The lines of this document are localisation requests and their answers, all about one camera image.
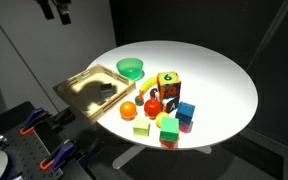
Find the green bowl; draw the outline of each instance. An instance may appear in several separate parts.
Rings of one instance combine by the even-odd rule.
[[[143,61],[137,58],[125,58],[116,63],[118,72],[133,81],[142,76],[143,65]]]

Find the round white table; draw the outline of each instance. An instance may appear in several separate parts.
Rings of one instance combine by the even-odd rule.
[[[134,102],[145,80],[159,72],[177,72],[181,80],[180,101],[195,105],[190,133],[180,133],[174,150],[197,149],[210,153],[210,146],[241,131],[253,118],[258,104],[255,85],[232,60],[210,49],[174,41],[145,41],[115,48],[98,57],[88,68],[101,64],[116,72],[116,63],[135,57],[144,62],[145,76],[136,81],[136,90],[98,120],[104,128],[135,145],[113,162],[118,169],[145,147],[167,149],[159,142],[160,129],[150,120],[148,137],[133,135],[133,121],[125,121],[120,104]],[[144,96],[149,99],[149,91]],[[144,107],[137,106],[144,116]],[[175,117],[176,110],[170,116]]]

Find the toy block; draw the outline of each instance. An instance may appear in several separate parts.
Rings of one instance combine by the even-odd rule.
[[[180,102],[177,108],[177,112],[175,114],[175,118],[178,118],[180,120],[180,124],[189,126],[193,118],[194,110],[194,105]]]
[[[162,119],[166,117],[166,118],[170,118],[170,115],[166,112],[160,112],[156,118],[155,118],[155,122],[156,122],[156,126],[158,128],[161,128],[161,125],[162,125]]]
[[[173,110],[178,108],[179,102],[180,102],[180,96],[176,96],[174,98],[163,99],[162,111],[167,112],[167,113],[171,113]]]
[[[193,126],[193,121],[191,121],[190,125],[180,124],[179,129],[183,133],[189,133],[191,132],[192,126]]]
[[[158,73],[157,84],[161,100],[176,97],[180,94],[181,81],[174,71]]]
[[[172,150],[176,146],[177,141],[176,142],[171,142],[171,141],[160,140],[160,143],[163,146],[166,146],[168,149]]]
[[[162,118],[160,140],[176,142],[179,134],[179,120],[177,118]]]
[[[135,136],[148,136],[150,132],[149,119],[147,117],[135,117],[133,132]]]
[[[101,85],[101,95],[103,99],[108,99],[114,95],[114,90],[111,83]]]

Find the wooden tray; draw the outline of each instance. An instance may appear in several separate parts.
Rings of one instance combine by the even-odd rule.
[[[114,95],[103,100],[100,86],[108,83],[112,84]],[[98,64],[54,86],[53,89],[73,111],[81,112],[93,124],[134,91],[135,82]]]

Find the blue clamp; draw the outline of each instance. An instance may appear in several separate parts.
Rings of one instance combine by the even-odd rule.
[[[35,129],[34,127],[35,125],[43,122],[50,116],[51,115],[47,111],[45,111],[43,108],[34,109],[24,121],[23,123],[24,126],[21,128],[20,133],[22,135],[26,135],[32,132]]]
[[[55,150],[40,163],[40,168],[46,170],[50,166],[55,171],[66,163],[76,152],[75,143],[66,140],[63,144],[57,146]]]

